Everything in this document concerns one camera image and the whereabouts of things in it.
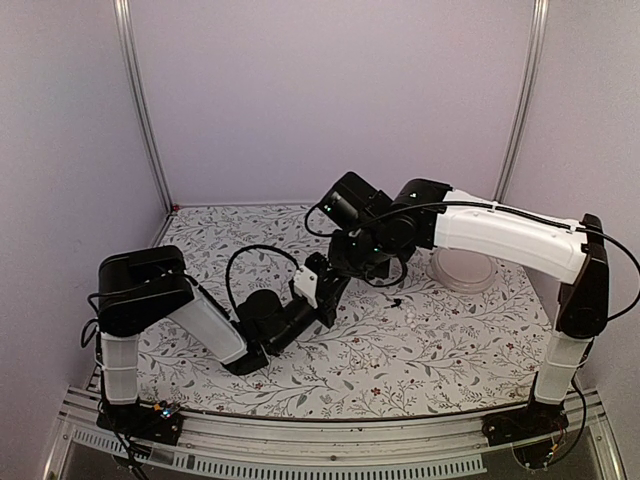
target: small black object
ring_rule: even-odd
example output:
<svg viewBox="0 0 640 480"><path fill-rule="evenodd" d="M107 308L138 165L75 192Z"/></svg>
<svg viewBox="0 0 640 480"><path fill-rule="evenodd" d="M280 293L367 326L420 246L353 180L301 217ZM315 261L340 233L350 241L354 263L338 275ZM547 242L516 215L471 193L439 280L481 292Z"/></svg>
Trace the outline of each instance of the small black object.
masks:
<svg viewBox="0 0 640 480"><path fill-rule="evenodd" d="M402 299L401 298L394 298L393 299L393 303L387 307L384 308L400 308L400 305L402 305Z"/></svg>

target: aluminum frame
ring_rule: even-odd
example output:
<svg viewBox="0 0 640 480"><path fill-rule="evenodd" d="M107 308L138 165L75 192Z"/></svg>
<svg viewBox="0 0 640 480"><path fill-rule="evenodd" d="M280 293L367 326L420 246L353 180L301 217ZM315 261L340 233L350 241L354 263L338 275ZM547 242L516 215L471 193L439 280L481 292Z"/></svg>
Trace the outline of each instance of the aluminum frame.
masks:
<svg viewBox="0 0 640 480"><path fill-rule="evenodd" d="M169 190L167 177L160 161L160 153L156 142L153 127L151 125L151 116L144 94L142 84L142 75L140 73L140 65L138 64L138 54L136 51L135 41L133 38L133 26L131 24L131 10L129 0L114 0L114 8L116 15L116 23L118 25L118 35L120 37L120 46L122 47L122 57L124 59L127 78L133 96L133 103L136 109L142 140L144 142L147 158L153 173L154 182L160 201L167 214L171 213L173 200Z"/></svg>
<svg viewBox="0 0 640 480"><path fill-rule="evenodd" d="M531 34L529 35L529 48L527 51L527 61L525 64L524 76L522 78L522 86L520 89L520 97L516 114L511 127L511 134L507 143L507 151L505 153L500 177L493 196L494 200L504 203L513 171L518 159L522 136L533 97L533 90L538 76L538 66L542 56L542 47L544 44L544 32L547 25L547 13L549 10L548 0L535 0L533 7L533 20L531 22Z"/></svg>
<svg viewBox="0 0 640 480"><path fill-rule="evenodd" d="M594 452L603 478L624 480L624 470L600 398L595 390L589 390L585 395L588 405L586 423L594 440ZM62 473L69 443L77 437L78 430L85 432L84 435L93 432L104 437L102 449L109 440L115 444L115 436L111 432L95 425L99 401L97 392L68 389L58 416L57 438L45 475ZM507 411L518 406L491 411ZM568 430L575 431L582 421L582 402L577 394L567 397L565 408L570 422ZM176 447L140 442L153 447L152 464L158 464L154 459L165 459L158 466L164 464L172 469L205 473L194 469L193 462L189 466L174 461L192 456L209 464L217 462L247 468L262 465L265 469L291 472L338 469L354 472L355 478L359 478L358 475L362 477L363 472L374 467L411 469L429 462L455 463L473 455L547 438L541 436L490 447L481 433L482 416L486 412L342 422L250 418L196 411L184 411L183 414L183 433Z"/></svg>

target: clear plastic bowl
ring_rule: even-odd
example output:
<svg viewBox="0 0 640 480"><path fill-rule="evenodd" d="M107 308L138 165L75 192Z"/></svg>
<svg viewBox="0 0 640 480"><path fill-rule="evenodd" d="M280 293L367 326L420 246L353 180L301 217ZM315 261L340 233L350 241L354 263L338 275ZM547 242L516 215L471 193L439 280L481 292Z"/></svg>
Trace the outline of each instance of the clear plastic bowl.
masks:
<svg viewBox="0 0 640 480"><path fill-rule="evenodd" d="M442 285L469 295L489 289L496 277L491 257L466 250L439 248L431 257L431 265Z"/></svg>

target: white bracket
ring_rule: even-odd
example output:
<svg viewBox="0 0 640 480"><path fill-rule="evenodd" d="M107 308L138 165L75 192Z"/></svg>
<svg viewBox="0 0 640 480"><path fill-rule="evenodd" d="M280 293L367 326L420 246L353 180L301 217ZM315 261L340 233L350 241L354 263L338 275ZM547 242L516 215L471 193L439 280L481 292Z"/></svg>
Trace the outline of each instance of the white bracket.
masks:
<svg viewBox="0 0 640 480"><path fill-rule="evenodd" d="M293 291L306 298L313 308L318 308L316 288L318 288L318 275L313 270L304 265L296 270L293 276Z"/></svg>

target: enclosure panel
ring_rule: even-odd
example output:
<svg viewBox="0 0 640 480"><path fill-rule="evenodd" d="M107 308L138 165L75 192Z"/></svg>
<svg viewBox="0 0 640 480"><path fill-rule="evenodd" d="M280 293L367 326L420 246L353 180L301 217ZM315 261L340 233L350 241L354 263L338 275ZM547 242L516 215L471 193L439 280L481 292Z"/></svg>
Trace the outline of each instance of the enclosure panel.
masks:
<svg viewBox="0 0 640 480"><path fill-rule="evenodd" d="M148 244L162 210L111 2L0 2L0 477L37 478L107 255Z"/></svg>
<svg viewBox="0 0 640 480"><path fill-rule="evenodd" d="M640 254L640 6L551 2L544 54L508 201L555 216L602 218ZM632 300L638 275L615 247L611 313ZM547 304L557 285L537 279ZM600 392L629 478L640 476L640 314L598 337L587 372Z"/></svg>
<svg viewBox="0 0 640 480"><path fill-rule="evenodd" d="M311 201L343 172L491 196L534 2L133 2L178 202Z"/></svg>

